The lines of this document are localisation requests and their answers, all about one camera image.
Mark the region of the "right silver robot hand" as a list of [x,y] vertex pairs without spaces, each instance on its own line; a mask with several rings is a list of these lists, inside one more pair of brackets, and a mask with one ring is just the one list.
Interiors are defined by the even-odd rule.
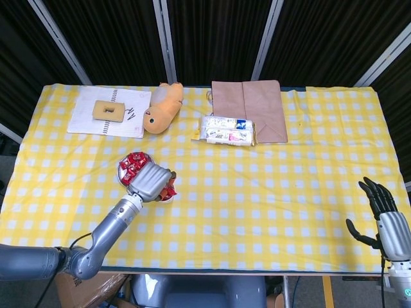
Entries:
[[366,193],[369,205],[376,221],[378,233],[375,238],[362,235],[350,219],[345,223],[349,233],[357,241],[379,250],[384,258],[391,262],[410,260],[410,227],[405,215],[398,211],[391,192],[383,185],[363,177],[358,182]]

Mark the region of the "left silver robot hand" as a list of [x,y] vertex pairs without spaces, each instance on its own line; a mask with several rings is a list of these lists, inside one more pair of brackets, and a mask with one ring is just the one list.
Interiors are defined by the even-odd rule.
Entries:
[[143,202],[168,201],[173,197],[173,183],[177,174],[158,164],[148,162],[127,186],[131,194],[137,194]]

